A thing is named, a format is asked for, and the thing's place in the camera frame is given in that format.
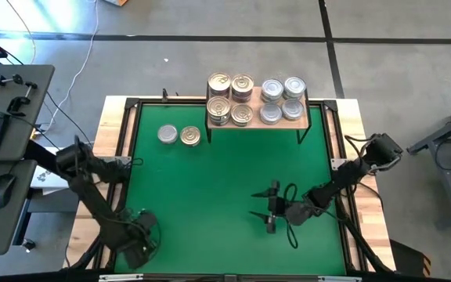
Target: computer mouse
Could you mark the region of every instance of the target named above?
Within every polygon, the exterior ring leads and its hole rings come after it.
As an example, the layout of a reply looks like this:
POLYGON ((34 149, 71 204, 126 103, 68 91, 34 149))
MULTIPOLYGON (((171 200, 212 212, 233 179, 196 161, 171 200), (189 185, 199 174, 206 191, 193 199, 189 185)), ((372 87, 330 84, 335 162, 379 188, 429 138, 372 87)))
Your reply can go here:
POLYGON ((12 196, 16 177, 12 174, 0 175, 0 208, 4 208, 12 196))

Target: white cable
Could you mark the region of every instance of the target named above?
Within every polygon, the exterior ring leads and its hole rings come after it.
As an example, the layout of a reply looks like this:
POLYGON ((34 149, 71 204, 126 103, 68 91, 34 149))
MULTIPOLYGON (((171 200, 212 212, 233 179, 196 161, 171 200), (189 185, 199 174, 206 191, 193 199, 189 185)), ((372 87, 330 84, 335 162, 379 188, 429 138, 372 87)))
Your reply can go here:
POLYGON ((34 60, 36 59, 36 43, 34 42, 34 38, 32 37, 31 31, 29 30, 29 27, 27 27, 27 25, 25 24, 25 22, 22 19, 22 16, 20 16, 20 14, 15 10, 15 8, 13 7, 12 3, 10 3, 9 0, 6 0, 6 2, 8 3, 8 5, 10 7, 12 7, 13 12, 15 12, 15 14, 19 17, 20 21, 22 22, 22 24, 25 26, 25 29, 27 29, 27 32, 29 33, 29 37, 31 38, 32 41, 32 49, 33 49, 33 54, 32 54, 32 60, 30 64, 34 63, 34 60))
MULTIPOLYGON (((93 38, 95 37, 95 34, 97 33, 97 31, 99 30, 99 1, 95 0, 95 15, 96 15, 96 25, 95 25, 95 30, 93 31, 93 35, 92 35, 92 39, 90 39, 90 47, 88 48, 88 53, 86 54, 86 58, 85 58, 85 62, 83 63, 83 66, 81 67, 81 69, 78 71, 78 73, 74 76, 74 78, 72 79, 72 83, 70 84, 69 90, 67 90, 67 94, 65 96, 65 98, 63 98, 62 101, 60 101, 59 103, 59 107, 62 106, 63 102, 65 102, 67 100, 67 98, 69 98, 70 95, 70 91, 71 89, 74 87, 74 83, 76 83, 76 78, 78 77, 78 75, 85 69, 86 63, 88 62, 88 59, 90 57, 90 53, 92 52, 92 47, 93 47, 93 38)), ((55 116, 56 113, 58 113, 59 109, 55 110, 55 113, 53 113, 52 116, 52 120, 49 122, 49 127, 45 130, 45 133, 50 130, 50 128, 53 125, 53 121, 55 120, 55 116)))

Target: wooden table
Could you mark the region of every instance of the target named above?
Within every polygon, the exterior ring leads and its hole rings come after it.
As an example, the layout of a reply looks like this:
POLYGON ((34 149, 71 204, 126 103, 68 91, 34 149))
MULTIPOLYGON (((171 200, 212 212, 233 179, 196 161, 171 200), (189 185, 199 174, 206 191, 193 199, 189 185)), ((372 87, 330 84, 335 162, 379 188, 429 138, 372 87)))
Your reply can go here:
MULTIPOLYGON (((114 156, 117 146, 117 140, 120 135, 121 120, 124 112, 124 104, 127 98, 136 96, 108 96, 104 103, 102 116, 100 118, 99 129, 95 139, 93 152, 96 156, 114 156)), ((141 96, 140 98, 150 98, 149 96, 141 96)), ((175 99, 185 99, 189 97, 175 97, 175 99)), ((341 123, 342 135, 349 135, 358 139, 366 137, 361 114, 359 112, 358 101, 356 99, 337 99, 338 115, 341 123)), ((334 156, 339 158, 337 146, 337 138, 335 127, 333 126, 333 117, 327 115, 330 124, 330 135, 334 148, 334 156)), ((127 135, 123 149, 123 156, 128 155, 128 145, 131 137, 132 126, 135 120, 135 111, 129 114, 127 135)), ((357 157, 351 145, 345 144, 345 153, 349 159, 357 157)), ((366 176, 362 179, 362 183, 377 190, 377 183, 372 176, 366 176)), ((107 185, 99 186, 101 193, 106 196, 107 185)), ((118 187, 114 195, 114 204, 117 203, 120 188, 118 187)), ((372 247, 373 251, 381 258, 382 262, 389 268, 395 269, 394 259, 392 257, 391 245, 389 243, 388 231, 385 225, 384 214, 382 212, 380 200, 367 189, 358 187, 355 193, 355 202, 359 216, 359 224, 362 235, 372 247)), ((99 225, 92 218, 86 207, 80 203, 78 212, 74 221, 74 227, 70 235, 69 246, 67 249, 67 257, 71 263, 75 263, 81 255, 86 251, 92 241, 99 233, 99 225)), ((348 232, 348 242, 351 249, 352 263, 356 269, 359 269, 358 252, 355 241, 348 232)), ((102 266, 105 265, 109 257, 107 249, 103 252, 102 266)))

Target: cable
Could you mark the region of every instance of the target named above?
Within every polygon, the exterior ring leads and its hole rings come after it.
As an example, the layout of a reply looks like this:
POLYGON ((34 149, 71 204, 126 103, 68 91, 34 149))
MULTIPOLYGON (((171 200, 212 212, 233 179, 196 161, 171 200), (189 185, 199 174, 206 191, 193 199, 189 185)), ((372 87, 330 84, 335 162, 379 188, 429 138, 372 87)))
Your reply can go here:
POLYGON ((67 94, 65 96, 65 98, 63 98, 62 101, 60 101, 59 105, 57 106, 57 110, 55 110, 55 113, 52 116, 52 120, 50 121, 50 126, 46 129, 45 132, 47 132, 51 127, 52 127, 52 122, 55 119, 56 113, 59 111, 59 108, 62 106, 62 104, 67 100, 67 98, 69 98, 70 95, 70 91, 71 89, 74 87, 74 83, 76 83, 76 78, 79 76, 79 74, 85 69, 86 63, 88 62, 88 59, 90 57, 90 53, 92 52, 92 47, 93 47, 93 38, 95 37, 97 31, 99 31, 99 1, 95 0, 95 14, 96 14, 96 25, 95 25, 95 30, 93 31, 92 34, 92 38, 90 40, 90 47, 88 48, 88 53, 86 54, 86 58, 85 61, 83 63, 83 65, 81 66, 81 69, 76 73, 76 75, 73 77, 72 79, 72 83, 70 84, 69 89, 67 90, 67 94))
POLYGON ((69 262, 69 258, 67 257, 67 249, 68 248, 69 248, 69 242, 67 242, 67 245, 66 245, 65 257, 66 257, 67 268, 70 269, 70 262, 69 262))
POLYGON ((384 202, 382 201, 382 197, 376 190, 372 189, 372 187, 370 187, 370 186, 368 186, 366 184, 363 184, 363 183, 359 183, 359 185, 361 185, 361 186, 367 188, 368 190, 372 191, 372 193, 374 193, 375 196, 377 196, 377 198, 379 198, 379 200, 381 201, 381 206, 382 206, 382 208, 384 208, 384 202))
MULTIPOLYGON (((86 138, 86 141, 88 141, 89 146, 92 146, 92 142, 90 142, 90 140, 88 139, 87 135, 85 134, 85 132, 79 127, 79 125, 74 122, 72 120, 72 118, 70 118, 62 109, 60 109, 60 107, 56 104, 55 100, 52 98, 52 96, 50 95, 50 92, 46 92, 46 95, 48 95, 48 97, 50 98, 50 100, 52 101, 53 105, 55 105, 56 107, 56 111, 59 110, 64 116, 66 116, 67 119, 69 119, 70 122, 72 122, 81 132, 81 134, 83 134, 83 136, 86 138)), ((52 124, 50 124, 48 126, 48 128, 46 129, 45 133, 48 131, 48 129, 50 129, 50 127, 52 126, 52 124)))
POLYGON ((60 150, 59 147, 58 147, 57 145, 55 145, 55 144, 52 142, 52 140, 50 140, 50 138, 46 137, 45 133, 43 133, 43 131, 42 131, 41 129, 37 128, 35 125, 31 124, 29 121, 26 121, 26 120, 24 120, 24 119, 21 118, 21 117, 13 116, 13 115, 11 115, 11 114, 7 114, 7 113, 3 113, 3 112, 0 112, 0 114, 7 115, 7 116, 9 116, 9 117, 11 117, 11 118, 16 118, 16 119, 18 119, 18 120, 21 120, 21 121, 27 123, 28 125, 32 126, 32 128, 34 128, 34 129, 36 129, 38 132, 40 132, 40 133, 43 135, 43 137, 45 137, 45 138, 48 140, 48 142, 50 142, 57 150, 60 150))
POLYGON ((29 27, 28 27, 28 26, 25 24, 25 22, 23 21, 22 16, 20 16, 20 14, 19 14, 19 13, 16 11, 16 9, 13 7, 12 3, 10 3, 9 0, 6 0, 6 2, 8 3, 8 5, 9 5, 10 7, 12 7, 13 12, 15 12, 15 14, 19 17, 20 21, 21 21, 22 24, 25 26, 25 29, 27 29, 27 33, 29 34, 29 37, 31 38, 31 41, 32 41, 32 49, 33 49, 34 51, 33 51, 32 60, 31 60, 31 63, 30 63, 30 64, 33 64, 33 63, 34 63, 34 60, 36 59, 36 44, 35 44, 35 42, 34 42, 34 38, 32 37, 32 33, 31 33, 31 31, 29 30, 29 27))
POLYGON ((19 64, 23 65, 21 60, 18 60, 12 53, 8 52, 7 50, 5 50, 6 54, 10 55, 13 59, 15 59, 17 62, 19 62, 19 64))
MULTIPOLYGON (((17 60, 20 64, 23 65, 23 63, 18 60, 14 55, 12 55, 10 52, 6 51, 11 57, 13 57, 13 59, 17 60)), ((72 122, 81 132, 81 134, 83 134, 83 136, 86 138, 86 140, 88 141, 88 144, 92 144, 92 142, 88 139, 87 135, 85 134, 85 132, 83 132, 83 130, 79 127, 79 125, 73 121, 72 118, 70 118, 62 109, 60 109, 59 105, 56 104, 55 100, 52 98, 52 95, 50 95, 50 92, 46 91, 46 95, 48 95, 48 97, 50 98, 50 100, 52 101, 53 105, 55 105, 56 110, 55 113, 59 110, 60 112, 62 112, 62 114, 64 116, 66 116, 67 119, 69 119, 70 122, 72 122)), ((49 108, 48 104, 43 100, 43 103, 45 104, 45 107, 48 109, 48 111, 50 112, 50 114, 52 115, 52 117, 55 117, 55 113, 52 112, 52 110, 49 108)), ((52 123, 48 123, 48 128, 45 131, 40 131, 40 133, 44 132, 46 133, 48 131, 48 129, 52 126, 52 123)))
POLYGON ((442 147, 442 145, 443 145, 444 143, 446 143, 446 142, 448 142, 448 141, 451 141, 451 139, 445 139, 445 140, 441 141, 440 144, 438 145, 438 147, 436 147, 436 151, 435 151, 435 163, 436 163, 436 165, 437 165, 440 169, 443 169, 443 170, 446 170, 446 171, 451 171, 451 168, 447 168, 447 167, 441 165, 441 164, 439 163, 439 159, 438 159, 438 152, 439 152, 439 149, 442 147))
MULTIPOLYGON (((283 191, 283 199, 286 201, 288 201, 288 191, 290 191, 290 189, 293 188, 294 192, 291 195, 291 200, 290 201, 295 201, 295 197, 297 196, 297 185, 295 185, 294 183, 290 183, 285 187, 285 190, 283 191)), ((295 236, 295 232, 293 227, 291 226, 290 222, 288 222, 288 219, 285 218, 285 221, 287 222, 287 238, 288 238, 288 243, 290 243, 290 246, 294 249, 298 248, 298 240, 297 237, 295 236)))

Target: can lid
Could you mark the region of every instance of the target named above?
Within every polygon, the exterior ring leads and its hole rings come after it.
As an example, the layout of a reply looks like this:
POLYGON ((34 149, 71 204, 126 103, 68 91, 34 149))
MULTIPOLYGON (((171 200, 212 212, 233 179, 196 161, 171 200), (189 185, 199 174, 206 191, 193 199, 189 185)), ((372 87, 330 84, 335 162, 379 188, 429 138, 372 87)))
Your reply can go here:
POLYGON ((281 110, 283 110, 283 114, 288 118, 299 118, 302 116, 304 106, 302 106, 302 103, 297 99, 288 99, 281 106, 281 110))
POLYGON ((305 82, 302 78, 292 77, 285 81, 285 89, 293 94, 299 94, 305 91, 305 82))
POLYGON ((249 92, 254 88, 254 79, 248 74, 238 74, 233 77, 232 85, 238 92, 249 92))
POLYGON ((260 115, 265 121, 278 121, 282 117, 280 106, 274 103, 267 103, 260 109, 260 115))
POLYGON ((200 142, 200 130, 194 126, 187 126, 180 132, 180 139, 186 145, 200 142))
POLYGON ((231 78, 224 73, 214 73, 208 78, 208 85, 215 91, 224 91, 231 85, 231 78))
POLYGON ((231 112, 231 116, 233 117, 234 121, 247 123, 253 118, 254 111, 248 105, 238 104, 234 106, 233 111, 231 112))
POLYGON ((269 98, 278 98, 283 94, 283 85, 277 79, 268 79, 262 83, 262 93, 269 98))
POLYGON ((173 143, 177 140, 177 136, 179 136, 179 133, 173 125, 163 125, 157 131, 157 138, 163 143, 173 143))
POLYGON ((215 96, 208 100, 207 111, 216 117, 226 115, 230 110, 231 103, 225 97, 215 96))

